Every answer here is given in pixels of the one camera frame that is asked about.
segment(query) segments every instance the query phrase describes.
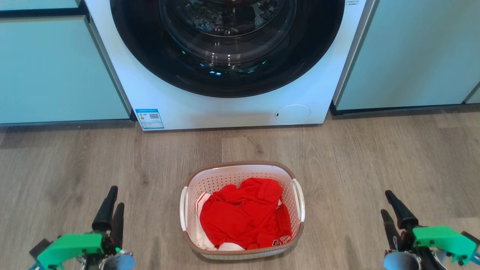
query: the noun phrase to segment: clothes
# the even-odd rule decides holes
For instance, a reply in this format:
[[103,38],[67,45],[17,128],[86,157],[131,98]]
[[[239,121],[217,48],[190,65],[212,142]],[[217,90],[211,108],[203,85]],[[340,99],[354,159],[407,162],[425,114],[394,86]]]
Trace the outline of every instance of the clothes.
[[219,251],[244,250],[241,246],[235,243],[223,243],[220,246],[218,246],[218,248],[216,248],[206,236],[205,231],[203,230],[202,225],[200,224],[199,218],[200,218],[200,213],[202,212],[203,205],[210,196],[211,196],[210,194],[203,192],[202,194],[200,194],[197,202],[195,203],[195,209],[196,209],[195,222],[196,222],[196,234],[197,234],[198,247],[202,249],[207,249],[207,250],[219,250]]
[[285,244],[292,238],[290,215],[281,203],[283,189],[272,179],[249,178],[239,188],[227,185],[203,204],[200,224],[215,246],[244,249]]

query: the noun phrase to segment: red clothing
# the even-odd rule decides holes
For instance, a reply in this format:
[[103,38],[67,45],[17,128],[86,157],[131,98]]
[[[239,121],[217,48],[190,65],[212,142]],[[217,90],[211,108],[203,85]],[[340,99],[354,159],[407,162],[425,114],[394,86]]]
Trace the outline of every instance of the red clothing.
[[231,242],[255,249],[287,243],[292,231],[287,207],[278,205],[282,193],[272,179],[249,178],[240,188],[224,186],[204,203],[200,223],[215,246]]

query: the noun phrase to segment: blue and white sticker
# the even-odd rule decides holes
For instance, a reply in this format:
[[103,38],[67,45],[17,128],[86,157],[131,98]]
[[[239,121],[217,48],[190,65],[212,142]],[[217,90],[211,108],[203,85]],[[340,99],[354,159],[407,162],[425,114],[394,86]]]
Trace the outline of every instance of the blue and white sticker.
[[157,109],[135,109],[137,119],[143,129],[162,129],[164,128],[162,118]]

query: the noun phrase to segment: white cloth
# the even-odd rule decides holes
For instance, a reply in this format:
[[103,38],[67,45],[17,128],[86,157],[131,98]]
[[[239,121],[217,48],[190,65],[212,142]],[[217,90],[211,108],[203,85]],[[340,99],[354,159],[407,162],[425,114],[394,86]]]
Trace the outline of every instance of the white cloth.
[[208,236],[205,234],[202,225],[200,224],[200,213],[202,212],[202,208],[204,203],[208,200],[211,195],[209,193],[203,192],[198,197],[197,202],[195,203],[195,209],[197,216],[195,217],[196,221],[196,228],[197,228],[197,241],[198,247],[207,250],[219,250],[219,251],[237,251],[237,250],[244,250],[241,246],[235,243],[223,243],[221,244],[218,249],[215,248],[213,243],[208,239]]

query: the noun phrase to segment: robotic arm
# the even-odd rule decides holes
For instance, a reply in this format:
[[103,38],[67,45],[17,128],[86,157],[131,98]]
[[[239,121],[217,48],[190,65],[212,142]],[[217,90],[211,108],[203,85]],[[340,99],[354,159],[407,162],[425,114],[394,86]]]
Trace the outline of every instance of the robotic arm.
[[40,241],[30,255],[36,263],[30,270],[63,270],[62,263],[72,258],[82,270],[131,270],[135,266],[132,253],[122,250],[123,213],[119,203],[113,215],[118,187],[112,186],[92,223],[91,233],[66,234],[50,242]]
[[397,227],[387,212],[381,210],[389,249],[385,251],[387,270],[446,270],[445,257],[460,266],[473,262],[480,265],[477,252],[480,240],[467,232],[458,233],[448,226],[424,227],[392,191],[385,191],[397,218]]

